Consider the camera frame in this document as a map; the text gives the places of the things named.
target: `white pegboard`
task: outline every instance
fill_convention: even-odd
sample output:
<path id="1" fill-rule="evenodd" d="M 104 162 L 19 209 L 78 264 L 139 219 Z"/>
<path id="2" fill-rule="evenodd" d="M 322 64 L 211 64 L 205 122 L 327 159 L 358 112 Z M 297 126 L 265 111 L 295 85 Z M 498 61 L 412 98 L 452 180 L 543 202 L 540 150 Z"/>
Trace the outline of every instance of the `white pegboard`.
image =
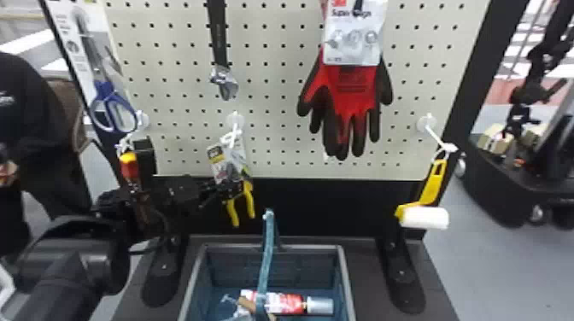
<path id="1" fill-rule="evenodd" d="M 382 106 L 381 139 L 360 158 L 323 162 L 320 133 L 296 115 L 297 97 L 318 53 L 317 0 L 228 0 L 226 19 L 237 99 L 208 82 L 212 51 L 203 1 L 104 3 L 132 103 L 151 117 L 159 172 L 211 175 L 206 147 L 226 116 L 247 118 L 245 142 L 256 177 L 420 180 L 436 144 L 417 132 L 431 112 L 442 133 L 488 0 L 389 2 L 384 59 L 395 101 Z"/>

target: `blue storage bin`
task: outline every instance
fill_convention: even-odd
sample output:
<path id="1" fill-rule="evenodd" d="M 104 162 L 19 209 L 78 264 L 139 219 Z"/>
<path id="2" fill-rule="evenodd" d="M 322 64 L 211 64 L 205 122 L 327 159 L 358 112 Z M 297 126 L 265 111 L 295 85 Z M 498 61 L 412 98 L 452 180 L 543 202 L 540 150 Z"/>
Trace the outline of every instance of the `blue storage bin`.
<path id="1" fill-rule="evenodd" d="M 179 321 L 222 321 L 237 309 L 220 302 L 241 289 L 256 290 L 261 268 L 260 244 L 202 246 L 191 273 Z M 328 297 L 332 316 L 280 316 L 279 320 L 356 321 L 343 248 L 336 245 L 284 245 L 272 257 L 269 292 Z"/>

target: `blue scissors handle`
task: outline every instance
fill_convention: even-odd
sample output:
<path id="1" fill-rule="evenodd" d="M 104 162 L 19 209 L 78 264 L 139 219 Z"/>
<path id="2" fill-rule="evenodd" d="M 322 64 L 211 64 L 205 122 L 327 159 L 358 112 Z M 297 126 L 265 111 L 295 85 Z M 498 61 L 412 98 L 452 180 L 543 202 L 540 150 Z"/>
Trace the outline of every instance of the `blue scissors handle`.
<path id="1" fill-rule="evenodd" d="M 94 86 L 96 87 L 97 95 L 88 107 L 90 118 L 94 125 L 106 132 L 129 133 L 135 131 L 138 128 L 136 110 L 124 97 L 115 91 L 114 84 L 111 81 L 94 80 Z M 129 128 L 121 126 L 124 121 L 121 117 L 116 116 L 119 109 L 130 114 L 133 126 Z M 97 118 L 96 112 L 103 112 L 108 123 L 107 125 Z"/>

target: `glove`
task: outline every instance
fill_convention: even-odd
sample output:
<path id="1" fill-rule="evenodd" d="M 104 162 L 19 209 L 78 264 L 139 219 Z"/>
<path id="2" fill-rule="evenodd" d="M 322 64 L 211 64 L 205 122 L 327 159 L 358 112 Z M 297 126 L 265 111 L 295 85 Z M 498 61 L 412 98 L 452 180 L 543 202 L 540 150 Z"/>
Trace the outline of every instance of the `glove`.
<path id="1" fill-rule="evenodd" d="M 353 131 L 353 155 L 365 150 L 367 114 L 369 137 L 380 137 L 380 103 L 393 101 L 393 91 L 383 58 L 377 66 L 329 66 L 319 52 L 297 103 L 297 113 L 311 112 L 309 130 L 314 134 L 323 123 L 323 145 L 329 156 L 344 161 L 349 153 L 349 136 Z"/>

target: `bin handle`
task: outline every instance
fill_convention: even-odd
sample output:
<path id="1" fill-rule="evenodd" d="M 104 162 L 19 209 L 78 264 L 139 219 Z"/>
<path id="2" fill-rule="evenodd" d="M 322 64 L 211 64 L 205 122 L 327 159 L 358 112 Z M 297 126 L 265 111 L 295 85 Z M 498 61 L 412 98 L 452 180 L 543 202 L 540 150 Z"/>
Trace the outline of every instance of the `bin handle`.
<path id="1" fill-rule="evenodd" d="M 273 243 L 277 242 L 278 247 L 281 246 L 281 243 L 278 241 L 279 234 L 277 225 L 275 224 L 275 213 L 271 208 L 265 210 L 263 219 L 265 220 L 265 224 L 263 225 L 264 248 L 263 260 L 261 261 L 261 269 L 259 271 L 259 281 L 257 283 L 257 295 L 255 296 L 255 321 L 269 321 L 267 311 L 265 310 L 265 303 L 267 300 L 269 271 L 271 270 L 273 257 Z"/>

